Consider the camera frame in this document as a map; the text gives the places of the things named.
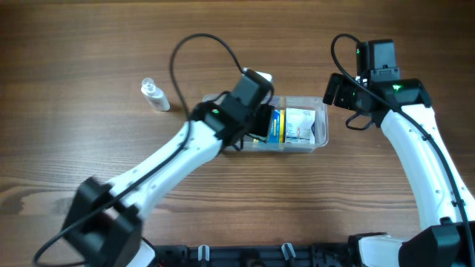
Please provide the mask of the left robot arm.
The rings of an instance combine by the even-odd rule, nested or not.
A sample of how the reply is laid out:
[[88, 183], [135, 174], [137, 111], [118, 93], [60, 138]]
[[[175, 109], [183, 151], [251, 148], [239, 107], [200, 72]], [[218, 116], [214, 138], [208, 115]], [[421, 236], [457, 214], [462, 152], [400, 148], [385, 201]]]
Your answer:
[[147, 266], [153, 248], [143, 223], [154, 206], [196, 168], [235, 145], [262, 119], [274, 88], [268, 73], [246, 69], [232, 92], [199, 103], [190, 120], [161, 149], [131, 170], [101, 184], [93, 177], [77, 188], [62, 226], [66, 241], [86, 266]]

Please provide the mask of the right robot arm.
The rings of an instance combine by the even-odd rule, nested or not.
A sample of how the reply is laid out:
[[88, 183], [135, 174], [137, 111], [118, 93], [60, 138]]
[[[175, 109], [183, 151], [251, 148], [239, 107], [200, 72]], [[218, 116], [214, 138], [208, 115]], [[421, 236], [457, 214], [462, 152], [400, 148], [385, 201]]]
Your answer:
[[360, 234], [360, 266], [473, 266], [474, 197], [439, 133], [429, 93], [419, 79], [401, 79], [393, 40], [356, 41], [357, 71], [340, 64], [324, 103], [368, 116], [390, 141], [410, 183], [421, 232], [408, 240]]

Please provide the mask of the blue yellow VapoDrops box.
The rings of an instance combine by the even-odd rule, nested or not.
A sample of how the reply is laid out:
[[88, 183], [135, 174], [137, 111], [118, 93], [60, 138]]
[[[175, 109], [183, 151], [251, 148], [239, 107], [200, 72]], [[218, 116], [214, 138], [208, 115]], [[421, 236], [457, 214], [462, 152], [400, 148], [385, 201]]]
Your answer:
[[285, 140], [285, 115], [284, 109], [275, 109], [272, 113], [270, 132], [267, 142], [284, 143]]

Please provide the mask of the white Beiersdorf plaster box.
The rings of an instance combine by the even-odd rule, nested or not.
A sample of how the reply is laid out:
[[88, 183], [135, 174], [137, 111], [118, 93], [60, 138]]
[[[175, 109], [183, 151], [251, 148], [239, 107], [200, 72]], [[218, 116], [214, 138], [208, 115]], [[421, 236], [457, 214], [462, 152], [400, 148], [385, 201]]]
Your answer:
[[285, 143], [315, 143], [315, 111], [287, 108], [285, 118]]

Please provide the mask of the clear plastic container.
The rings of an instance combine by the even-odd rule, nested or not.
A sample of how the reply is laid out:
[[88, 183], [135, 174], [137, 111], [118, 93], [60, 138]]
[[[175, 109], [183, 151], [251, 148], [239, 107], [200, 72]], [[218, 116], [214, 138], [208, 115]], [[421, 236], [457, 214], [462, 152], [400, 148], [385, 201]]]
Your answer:
[[265, 137], [248, 135], [228, 147], [246, 152], [311, 153], [329, 141], [327, 106], [317, 96], [273, 96], [274, 107]]

